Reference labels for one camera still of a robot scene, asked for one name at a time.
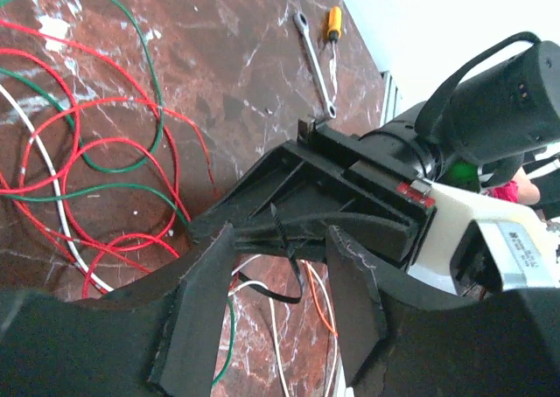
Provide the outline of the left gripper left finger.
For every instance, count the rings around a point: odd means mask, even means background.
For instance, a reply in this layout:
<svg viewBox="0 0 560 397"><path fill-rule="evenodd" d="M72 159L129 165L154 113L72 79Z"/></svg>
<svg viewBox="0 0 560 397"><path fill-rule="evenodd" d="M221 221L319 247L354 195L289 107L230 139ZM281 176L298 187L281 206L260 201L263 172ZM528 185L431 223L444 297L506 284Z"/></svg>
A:
<svg viewBox="0 0 560 397"><path fill-rule="evenodd" d="M230 225L99 299L1 293L4 396L208 396L235 262Z"/></svg>

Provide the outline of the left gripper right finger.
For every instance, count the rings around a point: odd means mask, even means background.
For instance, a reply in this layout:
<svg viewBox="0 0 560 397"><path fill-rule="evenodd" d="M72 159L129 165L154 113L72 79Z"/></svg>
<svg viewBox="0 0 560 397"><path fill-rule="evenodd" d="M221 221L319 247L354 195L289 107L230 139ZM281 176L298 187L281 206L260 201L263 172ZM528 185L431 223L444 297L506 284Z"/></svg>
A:
<svg viewBox="0 0 560 397"><path fill-rule="evenodd" d="M556 396L559 292L480 302L404 274L341 228L325 256L346 383L358 396Z"/></svg>

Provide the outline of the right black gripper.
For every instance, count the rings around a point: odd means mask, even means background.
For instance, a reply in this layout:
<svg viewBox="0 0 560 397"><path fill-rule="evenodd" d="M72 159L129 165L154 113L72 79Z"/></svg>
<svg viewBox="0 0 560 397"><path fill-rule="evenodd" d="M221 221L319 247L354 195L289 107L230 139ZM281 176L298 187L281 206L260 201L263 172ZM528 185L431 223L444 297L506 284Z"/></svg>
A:
<svg viewBox="0 0 560 397"><path fill-rule="evenodd" d="M435 179L437 160L437 147L408 122L364 136L323 126L267 152L188 232L203 240L229 223L239 251L275 254L285 238L296 257L319 261L329 226L337 226L369 252L405 266L434 213L412 185Z"/></svg>

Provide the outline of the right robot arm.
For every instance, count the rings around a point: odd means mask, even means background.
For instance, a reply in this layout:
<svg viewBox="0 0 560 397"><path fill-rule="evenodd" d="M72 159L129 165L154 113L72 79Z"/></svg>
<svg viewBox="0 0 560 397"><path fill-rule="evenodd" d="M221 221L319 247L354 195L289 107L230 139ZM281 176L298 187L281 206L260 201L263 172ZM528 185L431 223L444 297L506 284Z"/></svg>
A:
<svg viewBox="0 0 560 397"><path fill-rule="evenodd" d="M468 61L430 97L362 136L325 120L268 151L188 232L203 240L232 225L242 253L318 261L329 226L403 266L443 207L411 190L449 181L458 163L515 173L524 155L559 138L559 47L520 32Z"/></svg>

